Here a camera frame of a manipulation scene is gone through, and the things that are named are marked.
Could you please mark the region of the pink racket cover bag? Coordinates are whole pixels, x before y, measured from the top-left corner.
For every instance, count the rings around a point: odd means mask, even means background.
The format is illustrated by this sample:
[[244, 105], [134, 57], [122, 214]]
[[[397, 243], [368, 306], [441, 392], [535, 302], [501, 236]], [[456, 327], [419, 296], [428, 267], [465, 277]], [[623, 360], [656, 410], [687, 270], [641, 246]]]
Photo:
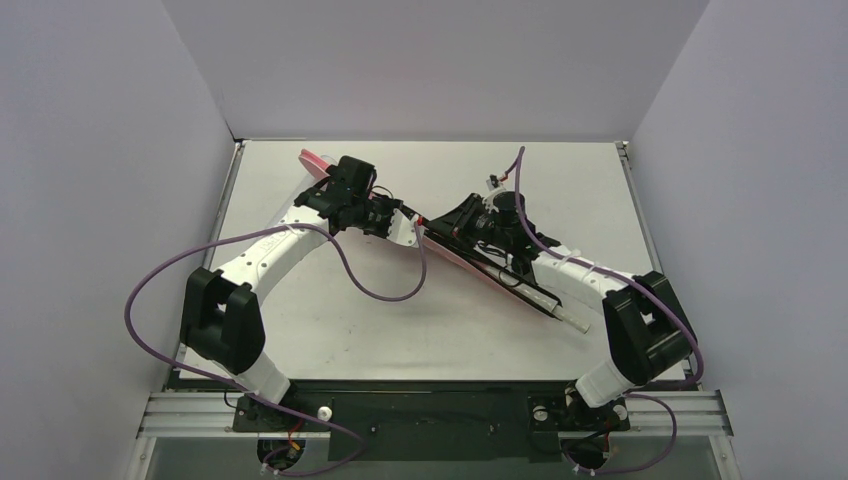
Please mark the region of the pink racket cover bag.
[[[330, 230], [333, 233], [340, 232], [337, 229], [337, 217], [343, 207], [352, 206], [376, 195], [398, 199], [389, 191], [376, 185], [376, 169], [367, 162], [349, 156], [343, 157], [340, 162], [335, 162], [329, 157], [320, 157], [309, 150], [302, 150], [298, 159], [306, 170], [316, 178], [317, 182], [307, 191], [301, 193], [295, 203], [298, 206], [308, 206], [317, 210], [321, 217], [328, 220]], [[536, 237], [546, 246], [554, 246], [557, 242], [536, 230], [524, 231], [517, 212], [517, 208], [523, 204], [524, 198], [508, 189], [506, 193], [511, 194], [511, 225], [509, 227], [511, 251], [509, 253], [501, 255], [497, 251], [483, 251], [482, 245], [475, 248], [473, 255], [451, 253], [446, 248], [426, 238], [425, 222], [430, 219], [421, 215], [420, 226], [418, 227], [418, 246], [425, 246], [510, 295], [513, 294], [497, 282], [496, 274], [498, 272], [512, 274], [533, 286], [540, 287], [532, 272], [532, 262], [538, 257], [540, 250], [533, 246], [530, 239]], [[417, 213], [404, 201], [401, 211]]]

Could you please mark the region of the pink badminton racket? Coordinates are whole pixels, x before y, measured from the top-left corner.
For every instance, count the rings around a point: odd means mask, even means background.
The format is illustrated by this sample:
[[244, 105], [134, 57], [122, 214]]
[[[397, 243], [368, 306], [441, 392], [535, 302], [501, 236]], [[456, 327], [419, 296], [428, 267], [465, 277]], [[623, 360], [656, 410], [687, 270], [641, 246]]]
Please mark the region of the pink badminton racket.
[[497, 282], [519, 300], [538, 310], [542, 314], [565, 323], [581, 334], [587, 334], [590, 324], [566, 313], [561, 300], [542, 288], [519, 279], [509, 273], [498, 272]]

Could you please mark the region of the white shuttlecock tube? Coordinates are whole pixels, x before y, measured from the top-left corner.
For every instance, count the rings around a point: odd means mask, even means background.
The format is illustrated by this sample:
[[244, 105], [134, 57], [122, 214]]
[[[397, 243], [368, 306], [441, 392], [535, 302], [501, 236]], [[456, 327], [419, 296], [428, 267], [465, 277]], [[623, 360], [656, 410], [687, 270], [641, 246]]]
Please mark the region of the white shuttlecock tube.
[[294, 201], [297, 199], [297, 197], [304, 191], [311, 188], [316, 182], [317, 180], [313, 175], [309, 173], [305, 174], [278, 210], [276, 214], [277, 220], [282, 219], [286, 215], [288, 210], [294, 205]]

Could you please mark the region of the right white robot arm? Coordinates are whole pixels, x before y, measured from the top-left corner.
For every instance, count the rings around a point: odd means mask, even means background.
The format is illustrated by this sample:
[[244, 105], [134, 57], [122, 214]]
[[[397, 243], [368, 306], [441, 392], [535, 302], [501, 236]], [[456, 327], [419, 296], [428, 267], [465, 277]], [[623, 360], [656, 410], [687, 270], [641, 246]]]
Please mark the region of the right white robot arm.
[[644, 387], [695, 354], [697, 340], [668, 279], [591, 262], [536, 229], [515, 191], [469, 195], [424, 221], [437, 251], [536, 310], [581, 333], [591, 314], [604, 321], [609, 354], [583, 373], [565, 402], [569, 422], [593, 427], [605, 405]]

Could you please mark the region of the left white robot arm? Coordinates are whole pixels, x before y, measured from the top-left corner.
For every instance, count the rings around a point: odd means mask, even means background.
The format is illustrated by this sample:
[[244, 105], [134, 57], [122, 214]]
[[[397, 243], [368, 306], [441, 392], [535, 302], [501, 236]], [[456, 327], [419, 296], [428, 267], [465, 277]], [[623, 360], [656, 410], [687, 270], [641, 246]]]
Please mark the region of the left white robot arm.
[[348, 228], [404, 247], [419, 244], [418, 214], [389, 195], [374, 192], [377, 172], [350, 156], [339, 161], [302, 150], [313, 178], [277, 222], [236, 258], [188, 278], [180, 340], [213, 362], [235, 383], [262, 398], [259, 416], [272, 429], [292, 426], [298, 402], [292, 383], [265, 353], [261, 305], [307, 255]]

